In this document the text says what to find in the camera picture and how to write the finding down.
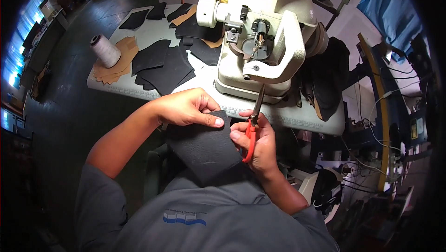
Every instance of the fingernail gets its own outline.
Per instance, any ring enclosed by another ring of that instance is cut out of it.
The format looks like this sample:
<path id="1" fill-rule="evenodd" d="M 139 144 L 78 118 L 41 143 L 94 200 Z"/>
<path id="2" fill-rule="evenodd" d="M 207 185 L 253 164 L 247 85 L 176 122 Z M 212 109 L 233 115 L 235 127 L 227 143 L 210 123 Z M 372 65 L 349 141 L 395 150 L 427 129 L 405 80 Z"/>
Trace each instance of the fingernail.
<path id="1" fill-rule="evenodd" d="M 233 140 L 237 140 L 238 138 L 240 138 L 240 134 L 239 134 L 239 132 L 238 131 L 232 131 L 231 132 L 231 134 L 229 134 L 229 136 L 231 136 L 231 138 L 233 139 Z"/>

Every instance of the person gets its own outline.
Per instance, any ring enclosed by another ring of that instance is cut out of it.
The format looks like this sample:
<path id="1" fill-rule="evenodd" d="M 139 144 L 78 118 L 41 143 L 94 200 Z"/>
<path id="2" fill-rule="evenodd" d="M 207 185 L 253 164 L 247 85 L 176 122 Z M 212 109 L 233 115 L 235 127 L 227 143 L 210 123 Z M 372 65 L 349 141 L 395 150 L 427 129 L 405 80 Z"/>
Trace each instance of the person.
<path id="1" fill-rule="evenodd" d="M 249 179 L 198 187 L 185 170 L 128 219 L 125 195 L 113 179 L 139 146 L 163 123 L 229 125 L 207 114 L 217 110 L 201 88 L 165 95 L 97 141 L 76 198 L 80 251 L 339 251 L 320 211 L 308 206 L 279 171 L 274 130 L 263 114 L 253 159 L 245 168 L 261 187 Z M 230 134 L 244 149 L 249 148 L 247 125 L 232 125 Z"/>

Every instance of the left hand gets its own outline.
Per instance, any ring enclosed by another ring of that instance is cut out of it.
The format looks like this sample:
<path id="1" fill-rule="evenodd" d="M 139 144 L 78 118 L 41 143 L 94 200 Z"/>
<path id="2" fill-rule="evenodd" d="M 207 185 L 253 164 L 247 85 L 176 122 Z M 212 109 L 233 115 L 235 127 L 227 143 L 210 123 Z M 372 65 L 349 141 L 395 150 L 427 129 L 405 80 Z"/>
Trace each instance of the left hand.
<path id="1" fill-rule="evenodd" d="M 148 104 L 156 113 L 160 123 L 167 122 L 182 126 L 198 123 L 216 128 L 224 124 L 221 118 L 208 114 L 221 109 L 203 88 L 165 95 Z"/>

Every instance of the white table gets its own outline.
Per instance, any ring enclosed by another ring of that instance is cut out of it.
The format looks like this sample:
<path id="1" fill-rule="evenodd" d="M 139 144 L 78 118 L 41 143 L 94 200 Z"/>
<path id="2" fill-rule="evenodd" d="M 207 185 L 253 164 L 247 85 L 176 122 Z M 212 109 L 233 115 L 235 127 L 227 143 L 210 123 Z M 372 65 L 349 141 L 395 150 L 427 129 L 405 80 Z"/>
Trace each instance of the white table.
<path id="1" fill-rule="evenodd" d="M 178 7 L 180 7 L 179 4 L 167 5 L 164 14 L 167 16 Z M 148 8 L 152 8 L 152 6 L 131 10 L 122 22 L 126 21 L 131 13 L 146 10 Z M 169 29 L 169 25 L 170 23 L 167 19 L 145 20 L 142 26 L 134 31 L 117 28 L 109 40 L 111 43 L 117 43 L 124 37 L 135 36 L 140 50 L 147 48 L 161 39 L 171 40 L 170 47 L 178 46 L 180 39 L 175 37 L 175 29 Z M 196 77 L 176 88 L 174 92 L 190 88 L 203 88 L 215 99 L 215 101 L 217 101 L 221 109 L 226 110 L 227 115 L 230 117 L 240 118 L 238 115 L 239 111 L 254 108 L 254 101 L 223 95 L 215 89 L 214 79 L 217 76 L 217 67 L 205 65 L 191 53 L 188 54 L 188 59 L 192 67 L 195 69 Z M 145 91 L 143 86 L 135 84 L 135 79 L 136 75 L 132 77 L 131 73 L 129 73 L 121 76 L 118 82 L 114 82 L 111 85 L 104 85 L 102 82 L 97 82 L 93 77 L 92 68 L 87 78 L 87 86 L 104 92 L 117 93 L 145 100 L 153 100 L 160 97 L 156 90 Z M 271 123 L 281 124 L 285 127 L 331 135 L 341 135 L 344 131 L 345 119 L 342 100 L 336 113 L 332 115 L 327 122 L 318 118 L 315 109 L 303 96 L 302 108 L 296 106 L 293 96 L 290 95 L 287 102 L 281 101 L 275 105 L 263 104 L 260 111 L 266 115 Z"/>

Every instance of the sewing machine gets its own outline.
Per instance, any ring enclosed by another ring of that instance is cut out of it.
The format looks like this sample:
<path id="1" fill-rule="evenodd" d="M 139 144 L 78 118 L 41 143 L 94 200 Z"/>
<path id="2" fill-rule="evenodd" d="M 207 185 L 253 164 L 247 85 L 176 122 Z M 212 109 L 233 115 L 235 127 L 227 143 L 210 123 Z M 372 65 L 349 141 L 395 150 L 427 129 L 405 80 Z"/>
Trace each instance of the sewing machine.
<path id="1" fill-rule="evenodd" d="M 199 0 L 197 22 L 224 23 L 216 89 L 256 100 L 263 83 L 264 102 L 279 102 L 305 57 L 321 54 L 328 44 L 311 0 Z"/>

